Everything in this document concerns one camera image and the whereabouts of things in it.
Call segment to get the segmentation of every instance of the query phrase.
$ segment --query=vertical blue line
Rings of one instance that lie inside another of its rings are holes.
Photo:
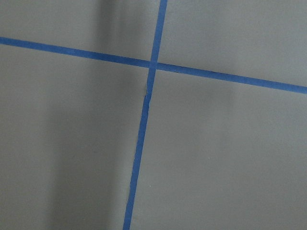
[[[161,37],[162,37],[162,31],[163,31],[163,25],[164,25],[166,6],[167,6],[167,0],[160,0],[158,19],[157,19],[157,24],[156,24],[154,39],[153,39],[152,56],[150,59],[148,76],[147,76],[147,94],[143,102],[138,141],[136,145],[134,162],[133,162],[133,167],[132,167],[132,175],[131,175],[131,181],[130,181],[130,193],[129,193],[129,198],[128,198],[128,202],[126,206],[123,230],[129,230],[130,224],[131,224],[134,198],[135,198],[136,187],[137,187],[137,182],[138,182],[138,177],[139,177],[143,145],[144,145],[144,139],[145,139],[145,132],[146,132],[146,126],[147,126],[147,120],[148,120],[149,104],[150,104],[153,87],[154,87],[153,83],[154,83],[155,72],[157,69],[157,62],[158,62],[158,57],[159,57],[159,50],[160,50],[160,44],[161,44]]]

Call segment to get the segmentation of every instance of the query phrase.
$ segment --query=gray surface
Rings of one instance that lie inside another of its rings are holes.
[[[0,53],[0,229],[122,229],[147,69]]]
[[[307,1],[169,0],[159,61],[307,86]]]
[[[2,0],[0,36],[150,60],[158,4]]]
[[[131,230],[305,230],[307,96],[158,71]]]

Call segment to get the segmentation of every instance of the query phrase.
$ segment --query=blue tape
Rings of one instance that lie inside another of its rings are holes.
[[[149,67],[149,61],[145,60],[139,60],[129,57],[121,57],[111,54],[104,54],[104,53],[96,53],[81,49],[73,49],[73,48],[67,48],[62,46],[53,46],[53,45],[47,45],[42,43],[36,43],[36,42],[28,42],[23,40],[17,40],[12,38],[6,38],[6,37],[0,37],[0,44],[9,45],[9,46],[17,46],[17,47],[23,47],[23,48],[29,48],[29,49],[36,49],[41,51],[47,51],[52,53],[58,53],[58,54],[66,54],[71,56],[77,56],[82,58],[90,58],[90,59],[96,59],[96,60],[102,60],[102,61],[110,61],[110,62],[116,62],[126,65],[132,65],[132,66],[139,66],[139,67]]]
[[[182,67],[182,66],[174,66],[174,65],[163,64],[163,63],[158,63],[157,69],[307,94],[307,87],[305,87],[305,86],[291,85],[291,84],[281,83],[281,82],[276,82],[276,81],[262,80],[262,79],[256,79],[256,78],[248,78],[248,77],[243,77],[243,76],[238,76],[238,75],[218,73],[218,72],[212,72],[212,71],[208,71],[208,70],[194,69],[194,68],[188,68],[188,67]]]
[[[161,37],[162,37],[162,31],[163,31],[163,25],[164,25],[164,19],[165,19],[166,6],[167,6],[167,0],[160,0],[158,19],[157,19],[157,24],[156,24],[154,39],[153,39],[152,56],[150,59],[150,65],[149,65],[148,77],[147,77],[147,94],[143,102],[142,116],[141,116],[140,128],[139,128],[139,134],[138,134],[138,142],[137,142],[137,146],[135,150],[134,162],[133,162],[133,167],[132,167],[130,192],[129,192],[129,198],[128,198],[128,202],[126,206],[123,230],[129,230],[130,224],[131,224],[134,198],[135,198],[136,187],[137,187],[137,182],[139,178],[141,158],[142,158],[144,139],[145,139],[145,133],[146,133],[146,127],[147,127],[149,105],[150,105],[150,100],[152,97],[152,92],[153,92],[153,87],[154,87],[154,84],[153,84],[154,77],[155,77],[157,61],[159,57],[159,50],[160,50]]]

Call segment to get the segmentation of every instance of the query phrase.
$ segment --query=blue tape strip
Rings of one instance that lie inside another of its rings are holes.
[[[174,65],[163,64],[163,63],[158,63],[157,69],[307,94],[307,87],[305,86],[291,85],[291,84],[281,83],[281,82],[276,82],[276,81],[248,78],[248,77],[242,77],[238,75],[218,73],[218,72],[212,72],[208,70],[194,69],[194,68],[188,68],[188,67],[182,67],[182,66],[174,66]]]
[[[140,128],[138,134],[138,142],[135,150],[134,162],[132,167],[132,175],[131,175],[131,182],[130,182],[130,192],[129,198],[126,206],[126,213],[124,219],[123,230],[129,230],[133,212],[133,205],[134,205],[134,198],[136,193],[136,187],[139,177],[140,171],[140,164],[143,152],[143,145],[145,139],[145,132],[148,120],[148,112],[149,112],[149,104],[152,97],[153,87],[154,87],[154,77],[157,68],[157,61],[159,57],[159,50],[161,44],[161,37],[165,19],[165,12],[166,12],[167,0],[161,0],[159,6],[159,13],[157,24],[155,28],[154,40],[153,40],[153,49],[152,49],[152,56],[150,60],[149,70],[148,70],[148,77],[147,77],[147,94],[144,98],[143,108],[142,108],[142,116],[140,121]]]
[[[149,61],[0,37],[0,44],[149,68]]]

